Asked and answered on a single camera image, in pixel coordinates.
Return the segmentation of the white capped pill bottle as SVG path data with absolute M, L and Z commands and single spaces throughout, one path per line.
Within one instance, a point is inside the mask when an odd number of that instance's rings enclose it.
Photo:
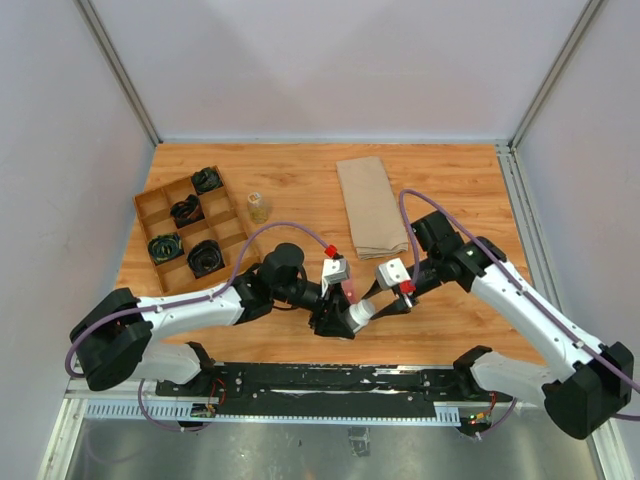
M 366 327 L 375 315 L 375 306 L 367 299 L 351 304 L 346 311 L 346 322 L 351 331 L 356 334 Z

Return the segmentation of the pink weekly pill organizer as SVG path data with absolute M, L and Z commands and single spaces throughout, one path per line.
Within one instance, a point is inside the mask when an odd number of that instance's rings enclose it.
M 358 299 L 355 292 L 355 284 L 349 273 L 344 274 L 344 278 L 341 280 L 340 285 L 347 301 L 350 304 L 356 303 Z

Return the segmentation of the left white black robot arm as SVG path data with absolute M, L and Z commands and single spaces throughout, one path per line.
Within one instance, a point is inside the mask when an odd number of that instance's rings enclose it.
M 309 281 L 303 250 L 281 243 L 230 284 L 164 299 L 136 297 L 128 288 L 110 292 L 71 331 L 70 353 L 92 391 L 140 378 L 170 381 L 200 396 L 214 383 L 203 348 L 165 345 L 163 339 L 254 321 L 277 302 L 308 311 L 318 336 L 352 339 L 371 314 L 350 301 L 342 286 L 347 277 L 345 258 L 334 255 L 325 262 L 321 283 Z

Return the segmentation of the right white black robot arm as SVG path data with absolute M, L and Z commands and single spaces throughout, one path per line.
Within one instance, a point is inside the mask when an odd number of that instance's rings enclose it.
M 584 439 L 631 400 L 634 356 L 585 332 L 529 285 L 504 253 L 484 237 L 464 242 L 441 212 L 411 225 L 425 259 L 407 267 L 391 259 L 376 269 L 367 291 L 396 298 L 378 317 L 407 314 L 419 296 L 457 283 L 501 314 L 540 353 L 545 365 L 505 357 L 478 345 L 453 363 L 453 387 L 466 400 L 506 394 L 543 408 L 564 433 Z

